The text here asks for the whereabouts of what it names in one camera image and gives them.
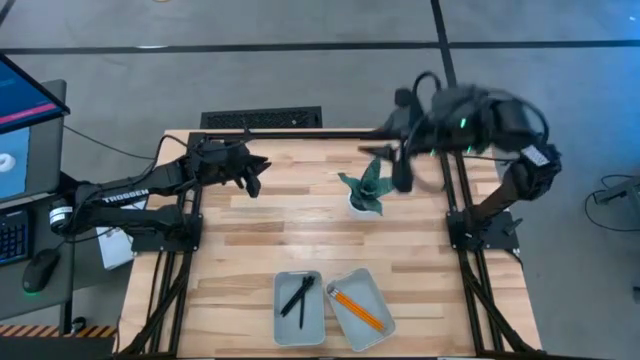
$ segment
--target orange pencil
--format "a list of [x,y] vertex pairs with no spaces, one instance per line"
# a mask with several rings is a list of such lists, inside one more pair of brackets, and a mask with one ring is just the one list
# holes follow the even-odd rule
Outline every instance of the orange pencil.
[[336,288],[327,289],[329,295],[336,299],[342,306],[346,307],[349,311],[351,311],[354,315],[359,317],[362,321],[366,322],[372,328],[382,332],[384,330],[384,324],[376,319],[373,315],[371,315],[365,308],[356,304],[351,298],[346,296],[344,293],[338,291]]

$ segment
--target gray floor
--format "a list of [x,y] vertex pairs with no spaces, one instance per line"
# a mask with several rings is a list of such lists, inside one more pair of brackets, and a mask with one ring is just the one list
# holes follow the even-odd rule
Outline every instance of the gray floor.
[[[17,0],[0,28],[0,48],[437,40],[426,0],[63,2]],[[452,42],[640,39],[634,0],[441,3]],[[637,358],[640,304],[631,285],[640,278],[640,239],[592,226],[583,201],[601,187],[601,176],[638,173],[640,48],[453,50],[452,56],[459,82],[505,88],[542,108],[563,153],[564,171],[549,194],[513,208],[525,219],[518,233],[545,349]],[[68,125],[145,155],[165,129],[196,128],[202,111],[321,105],[325,127],[375,126],[388,116],[394,89],[420,70],[444,77],[438,50],[11,58],[38,80],[68,81]],[[65,135],[63,168],[75,177],[104,181],[145,165]],[[616,202],[592,211],[603,223],[638,227],[625,210]],[[75,312],[114,323],[126,284],[119,276],[76,292]],[[57,313],[10,321],[53,324]]]

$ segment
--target wooden tabletop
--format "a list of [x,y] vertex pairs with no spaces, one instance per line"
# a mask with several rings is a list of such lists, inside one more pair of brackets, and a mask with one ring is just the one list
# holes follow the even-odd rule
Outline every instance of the wooden tabletop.
[[[167,133],[184,141],[189,135]],[[382,199],[383,217],[352,219],[349,190],[337,173],[360,177],[371,160],[357,150],[365,144],[372,142],[254,140],[247,145],[251,153],[273,163],[260,176],[260,196],[251,199],[234,184],[205,189],[201,208],[205,228],[193,257],[179,357],[474,354],[458,259],[445,226],[445,194],[420,190],[390,194]],[[184,151],[167,140],[159,163]],[[458,189],[455,164],[450,163]],[[466,167],[475,202],[499,185],[493,163],[467,159]],[[442,187],[436,158],[420,157],[414,170],[426,182]],[[388,164],[383,164],[382,172],[390,173]],[[457,195],[462,204],[459,190]],[[172,201],[154,196],[150,206]],[[120,321],[121,348],[146,321],[156,256],[144,254],[134,261]],[[486,257],[498,308],[525,341],[539,347],[520,265],[504,251],[486,251]],[[395,334],[363,353],[353,353],[325,301],[327,338],[322,345],[291,349],[274,343],[276,273],[317,270],[327,282],[360,267],[369,269],[382,291],[396,322]],[[161,350],[168,346],[172,316],[170,309]],[[480,318],[490,349],[483,310]]]

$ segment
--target metal tray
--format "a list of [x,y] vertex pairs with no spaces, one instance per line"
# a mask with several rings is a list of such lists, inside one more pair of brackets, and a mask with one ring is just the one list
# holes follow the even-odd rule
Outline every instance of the metal tray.
[[[358,305],[367,309],[371,315],[382,321],[385,328],[384,332],[376,331],[329,296],[327,289],[330,287],[337,288]],[[329,297],[333,312],[336,314],[338,323],[340,323],[340,327],[342,327],[342,331],[347,340],[349,340],[353,351],[363,351],[388,338],[396,330],[396,323],[393,321],[382,293],[373,277],[371,277],[369,270],[360,268],[340,279],[331,281],[325,287],[325,293]]]
[[[300,329],[300,302],[286,317],[280,311],[302,285],[302,278],[316,278],[313,286],[305,293],[304,325]],[[325,339],[324,297],[322,296],[322,275],[317,271],[296,271],[278,273],[273,281],[273,340],[280,346],[313,346]]]

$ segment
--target artificial plant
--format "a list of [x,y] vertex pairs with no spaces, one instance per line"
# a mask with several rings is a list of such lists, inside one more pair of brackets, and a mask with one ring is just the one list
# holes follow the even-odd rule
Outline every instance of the artificial plant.
[[360,180],[338,173],[340,180],[351,188],[349,201],[360,211],[375,211],[382,215],[382,203],[378,198],[390,193],[393,184],[390,177],[380,178],[380,158],[371,161]]

